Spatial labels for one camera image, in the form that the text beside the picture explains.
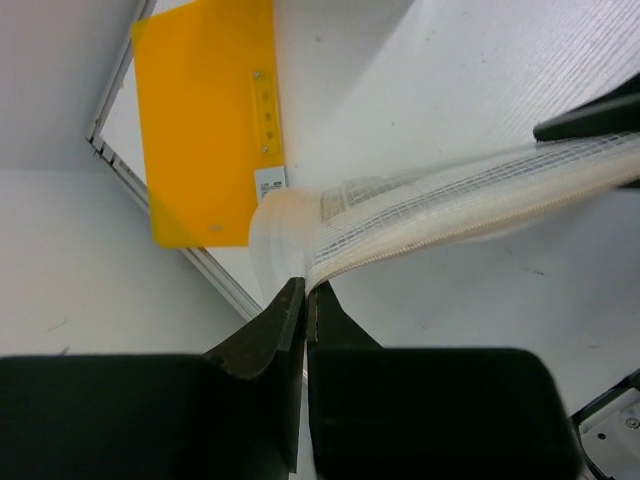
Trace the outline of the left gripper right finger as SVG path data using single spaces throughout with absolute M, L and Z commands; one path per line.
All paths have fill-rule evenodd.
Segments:
M 555 382 L 517 348 L 390 348 L 329 284 L 307 303 L 309 425 L 322 479 L 575 479 Z

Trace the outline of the yellow folder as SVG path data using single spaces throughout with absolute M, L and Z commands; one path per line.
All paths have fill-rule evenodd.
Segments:
M 274 8 L 195 1 L 134 24 L 146 186 L 164 247 L 248 242 L 261 189 L 284 163 Z

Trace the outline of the white printed booklet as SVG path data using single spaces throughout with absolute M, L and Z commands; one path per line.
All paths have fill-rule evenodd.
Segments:
M 638 176 L 639 137 L 624 133 L 279 189 L 253 215 L 249 251 L 271 299 L 291 278 L 312 290 L 367 264 L 511 232 Z

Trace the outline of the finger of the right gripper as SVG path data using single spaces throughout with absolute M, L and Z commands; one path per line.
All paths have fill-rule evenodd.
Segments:
M 536 141 L 563 141 L 639 131 L 639 74 L 579 107 L 539 123 Z

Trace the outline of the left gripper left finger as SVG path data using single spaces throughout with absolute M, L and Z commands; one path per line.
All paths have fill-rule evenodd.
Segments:
M 5 479 L 286 479 L 297 467 L 305 283 L 206 353 L 1 361 Z

